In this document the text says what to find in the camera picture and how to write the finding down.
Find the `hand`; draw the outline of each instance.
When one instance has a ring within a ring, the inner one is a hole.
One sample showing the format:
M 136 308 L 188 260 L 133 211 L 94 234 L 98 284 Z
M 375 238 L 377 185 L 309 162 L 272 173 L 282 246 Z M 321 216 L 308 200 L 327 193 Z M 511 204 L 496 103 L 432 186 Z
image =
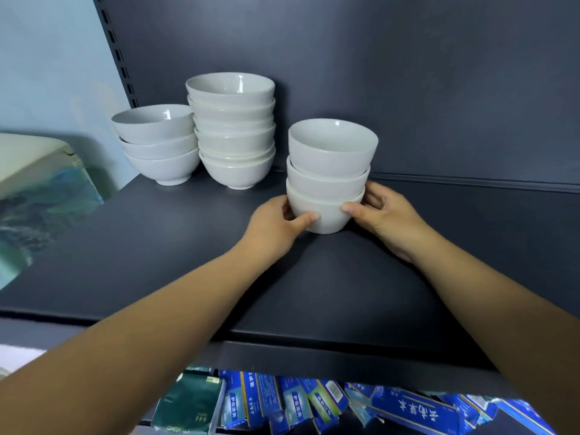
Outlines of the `hand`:
M 273 197 L 253 213 L 240 242 L 270 266 L 286 255 L 296 237 L 319 217 L 316 212 L 307 212 L 295 218 L 286 195 Z
M 368 181 L 362 203 L 347 202 L 341 209 L 407 262 L 413 262 L 417 248 L 435 234 L 405 197 L 386 186 Z

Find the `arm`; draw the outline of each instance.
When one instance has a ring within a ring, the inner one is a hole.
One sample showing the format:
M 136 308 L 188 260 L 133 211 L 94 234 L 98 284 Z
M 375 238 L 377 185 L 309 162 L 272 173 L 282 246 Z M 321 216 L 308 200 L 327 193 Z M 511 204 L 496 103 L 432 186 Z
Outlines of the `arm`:
M 113 314 L 0 382 L 3 433 L 130 432 L 257 277 L 317 218 L 261 205 L 228 253 Z
M 366 183 L 358 224 L 415 264 L 498 370 L 559 435 L 576 433 L 580 321 L 447 241 L 401 194 Z

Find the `stack of bowls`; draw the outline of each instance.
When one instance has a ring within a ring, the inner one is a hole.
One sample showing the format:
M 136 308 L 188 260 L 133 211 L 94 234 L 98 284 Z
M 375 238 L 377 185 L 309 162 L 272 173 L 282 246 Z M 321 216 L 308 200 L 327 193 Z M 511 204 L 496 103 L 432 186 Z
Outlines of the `stack of bowls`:
M 320 214 L 309 231 L 332 234 L 348 222 L 340 206 L 363 199 L 378 143 L 368 128 L 336 119 L 309 119 L 290 127 L 286 193 L 295 216 Z
M 199 165 L 192 110 L 186 105 L 150 105 L 115 114 L 127 159 L 144 176 L 164 186 L 189 180 Z
M 185 86 L 209 175 L 232 189 L 261 181 L 276 154 L 274 82 L 249 73 L 208 73 Z

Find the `bowl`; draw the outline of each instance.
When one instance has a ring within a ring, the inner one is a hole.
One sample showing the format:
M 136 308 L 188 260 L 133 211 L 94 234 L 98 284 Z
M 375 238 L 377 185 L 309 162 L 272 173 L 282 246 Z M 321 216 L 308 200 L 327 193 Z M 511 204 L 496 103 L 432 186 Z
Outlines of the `bowl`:
M 212 151 L 206 150 L 205 146 L 199 145 L 199 152 L 204 155 L 207 160 L 214 160 L 215 162 L 222 162 L 228 163 L 230 165 L 240 165 L 242 163 L 256 163 L 261 160 L 267 159 L 272 155 L 272 153 L 276 150 L 276 145 L 272 140 L 272 144 L 268 147 L 267 150 L 262 151 L 261 153 L 253 154 L 253 155 L 221 155 L 218 153 L 213 153 Z
M 199 165 L 199 148 L 168 159 L 139 159 L 127 153 L 125 156 L 141 174 L 163 186 L 186 182 Z
M 252 155 L 268 149 L 275 130 L 276 124 L 267 130 L 233 136 L 200 133 L 197 128 L 194 131 L 199 143 L 208 151 L 222 155 Z
M 356 197 L 364 189 L 371 167 L 364 174 L 353 179 L 329 179 L 313 177 L 294 168 L 290 156 L 286 159 L 288 180 L 292 187 L 305 197 L 322 200 L 347 201 Z
M 271 128 L 274 123 L 274 116 L 270 116 L 262 121 L 239 121 L 233 123 L 210 121 L 209 119 L 202 119 L 194 116 L 193 121 L 200 133 L 213 134 L 214 136 L 236 136 L 264 131 Z
M 368 128 L 336 119 L 308 119 L 288 130 L 292 165 L 317 177 L 362 175 L 378 143 L 379 138 Z
M 243 163 L 242 165 L 230 165 L 208 160 L 202 153 L 199 153 L 199 158 L 216 182 L 231 189 L 242 190 L 250 189 L 268 175 L 274 161 L 274 155 L 276 155 L 276 149 L 267 159 L 255 163 Z
M 188 153 L 197 148 L 197 136 L 195 133 L 180 138 L 169 138 L 159 140 L 158 143 L 141 145 L 137 143 L 127 143 L 119 139 L 123 150 L 131 157 L 138 159 L 167 159 Z
M 197 118 L 222 122 L 262 121 L 272 116 L 276 99 L 264 107 L 240 107 L 235 105 L 208 105 L 195 102 L 187 96 L 187 102 Z
M 119 136 L 129 143 L 151 144 L 193 132 L 193 112 L 187 105 L 149 105 L 115 114 L 111 120 Z
M 300 217 L 305 212 L 315 211 L 320 214 L 318 221 L 308 227 L 308 231 L 316 234 L 333 234 L 341 230 L 350 220 L 350 215 L 340 210 L 345 201 L 360 203 L 364 196 L 364 189 L 354 198 L 348 200 L 321 200 L 309 198 L 298 192 L 286 179 L 286 195 L 290 208 L 295 216 Z
M 265 107 L 274 98 L 274 81 L 251 73 L 207 73 L 185 81 L 193 101 L 207 105 Z

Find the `light blue wall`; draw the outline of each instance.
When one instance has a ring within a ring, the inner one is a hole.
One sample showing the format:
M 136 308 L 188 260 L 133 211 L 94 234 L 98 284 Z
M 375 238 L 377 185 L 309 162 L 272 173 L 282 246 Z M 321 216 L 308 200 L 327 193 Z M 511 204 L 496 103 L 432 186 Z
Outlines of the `light blue wall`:
M 0 0 L 0 132 L 68 142 L 106 194 L 136 175 L 109 123 L 128 108 L 93 0 Z

